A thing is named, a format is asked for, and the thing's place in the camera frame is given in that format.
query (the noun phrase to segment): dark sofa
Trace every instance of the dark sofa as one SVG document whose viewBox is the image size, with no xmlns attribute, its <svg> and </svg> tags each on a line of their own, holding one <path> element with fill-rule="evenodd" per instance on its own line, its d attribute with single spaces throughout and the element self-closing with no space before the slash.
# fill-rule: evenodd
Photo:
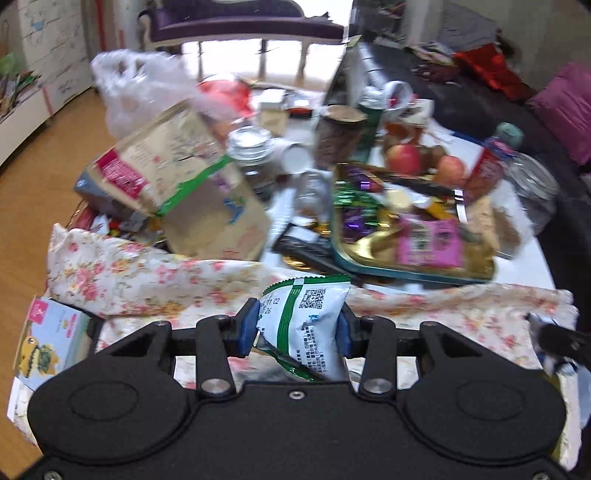
<svg viewBox="0 0 591 480">
<path fill-rule="evenodd" d="M 501 92 L 466 75 L 456 85 L 427 83 L 411 72 L 422 63 L 406 50 L 374 44 L 360 44 L 363 65 L 369 81 L 383 86 L 390 80 L 408 82 L 420 98 L 435 101 L 435 120 L 444 127 L 476 140 L 489 137 L 501 122 L 512 123 L 524 132 L 520 150 L 548 168 L 560 185 L 557 213 L 538 237 L 557 288 L 570 290 L 580 316 L 577 329 L 591 332 L 591 198 L 578 177 L 577 165 L 554 135 L 528 110 L 511 103 Z M 589 427 L 583 435 L 583 448 L 576 472 L 588 478 L 591 468 Z"/>
<path fill-rule="evenodd" d="M 293 0 L 165 0 L 142 11 L 146 50 L 188 41 L 262 38 L 340 44 L 343 27 L 326 18 L 306 18 Z"/>
</svg>

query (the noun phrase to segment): blue gripper pad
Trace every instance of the blue gripper pad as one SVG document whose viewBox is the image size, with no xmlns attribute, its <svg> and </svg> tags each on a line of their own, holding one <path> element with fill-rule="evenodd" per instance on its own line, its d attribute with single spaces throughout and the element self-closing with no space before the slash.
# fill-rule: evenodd
<svg viewBox="0 0 591 480">
<path fill-rule="evenodd" d="M 353 342 L 349 334 L 349 322 L 347 322 L 342 310 L 336 322 L 335 340 L 338 352 L 345 358 L 351 358 Z"/>
<path fill-rule="evenodd" d="M 240 337 L 238 337 L 238 354 L 240 356 L 247 356 L 251 351 L 252 344 L 256 338 L 256 323 L 258 321 L 260 307 L 261 302 L 257 300 L 244 316 L 240 329 Z"/>
</svg>

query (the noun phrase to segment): cardboard box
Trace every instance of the cardboard box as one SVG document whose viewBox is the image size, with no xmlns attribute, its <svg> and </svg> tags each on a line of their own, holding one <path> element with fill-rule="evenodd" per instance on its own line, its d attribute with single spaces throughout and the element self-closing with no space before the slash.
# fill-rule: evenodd
<svg viewBox="0 0 591 480">
<path fill-rule="evenodd" d="M 183 101 L 88 168 L 117 201 L 162 217 L 168 245 L 199 260 L 255 260 L 271 224 L 207 122 Z"/>
<path fill-rule="evenodd" d="M 35 297 L 18 342 L 14 374 L 36 390 L 42 383 L 85 359 L 91 340 L 90 317 L 51 299 Z"/>
</svg>

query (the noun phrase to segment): green can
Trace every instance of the green can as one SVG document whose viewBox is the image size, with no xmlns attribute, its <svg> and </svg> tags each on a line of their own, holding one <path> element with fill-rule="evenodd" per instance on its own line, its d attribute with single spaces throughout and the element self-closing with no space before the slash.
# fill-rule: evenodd
<svg viewBox="0 0 591 480">
<path fill-rule="evenodd" d="M 357 150 L 353 154 L 353 159 L 358 162 L 367 163 L 371 154 L 371 149 L 375 144 L 375 136 L 378 132 L 379 123 L 384 113 L 384 103 L 381 98 L 372 98 L 363 96 L 359 101 L 357 108 L 368 116 Z"/>
</svg>

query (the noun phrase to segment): apple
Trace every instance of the apple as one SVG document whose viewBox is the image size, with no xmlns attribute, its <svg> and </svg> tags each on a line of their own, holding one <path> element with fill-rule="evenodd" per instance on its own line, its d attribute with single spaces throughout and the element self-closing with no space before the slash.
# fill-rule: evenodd
<svg viewBox="0 0 591 480">
<path fill-rule="evenodd" d="M 386 152 L 386 167 L 401 175 L 419 175 L 421 168 L 421 153 L 411 144 L 396 145 Z"/>
<path fill-rule="evenodd" d="M 449 188 L 458 188 L 464 184 L 466 166 L 464 162 L 452 155 L 444 155 L 437 163 L 435 183 Z"/>
</svg>

